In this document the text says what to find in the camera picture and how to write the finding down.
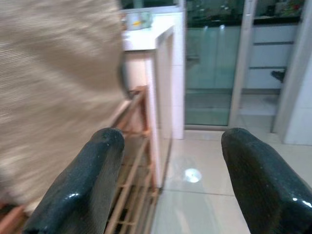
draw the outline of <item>glass door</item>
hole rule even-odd
[[[241,60],[246,58],[248,49],[243,42],[251,32],[254,5],[255,0],[186,2],[187,125],[229,125],[231,110],[238,108],[237,90],[241,88],[245,66]]]

